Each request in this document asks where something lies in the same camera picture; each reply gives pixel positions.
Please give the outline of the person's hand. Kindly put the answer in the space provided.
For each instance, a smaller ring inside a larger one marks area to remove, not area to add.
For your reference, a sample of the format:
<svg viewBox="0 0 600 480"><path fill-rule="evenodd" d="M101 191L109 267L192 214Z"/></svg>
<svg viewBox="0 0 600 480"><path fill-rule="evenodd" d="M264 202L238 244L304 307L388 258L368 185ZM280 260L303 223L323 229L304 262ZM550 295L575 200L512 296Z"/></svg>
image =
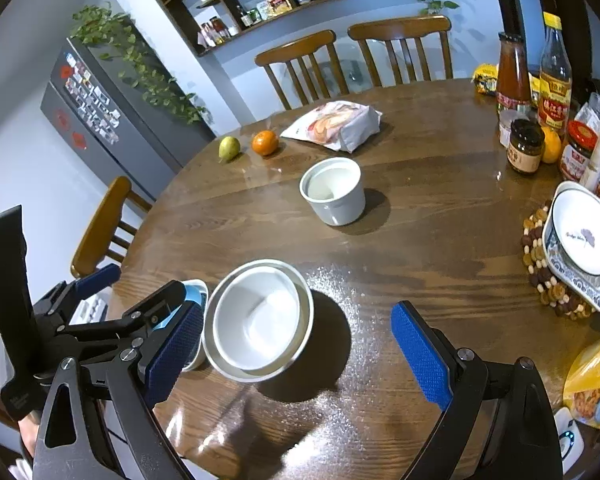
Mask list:
<svg viewBox="0 0 600 480"><path fill-rule="evenodd" d="M18 422L20 437L27 452L33 456L35 453L36 440L38 440L38 430L40 422L33 413L27 414L26 417Z"/></svg>

